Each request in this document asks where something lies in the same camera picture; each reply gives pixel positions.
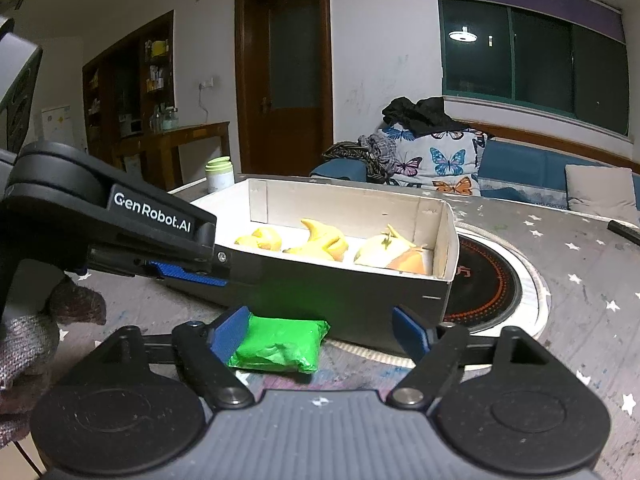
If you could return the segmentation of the grey knit gloved hand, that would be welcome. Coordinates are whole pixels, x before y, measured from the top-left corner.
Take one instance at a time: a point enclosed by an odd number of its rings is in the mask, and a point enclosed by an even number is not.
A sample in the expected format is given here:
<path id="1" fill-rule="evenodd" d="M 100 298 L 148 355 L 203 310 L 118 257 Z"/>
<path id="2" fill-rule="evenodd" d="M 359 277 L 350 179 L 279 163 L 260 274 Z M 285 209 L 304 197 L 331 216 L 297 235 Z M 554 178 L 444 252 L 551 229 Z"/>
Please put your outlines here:
<path id="1" fill-rule="evenodd" d="M 50 292 L 29 286 L 12 299 L 25 300 L 35 312 L 1 322 L 1 444 L 24 439 L 29 417 L 50 384 L 51 363 L 60 343 L 60 327 L 73 323 L 103 325 L 106 302 L 99 292 L 66 276 Z"/>

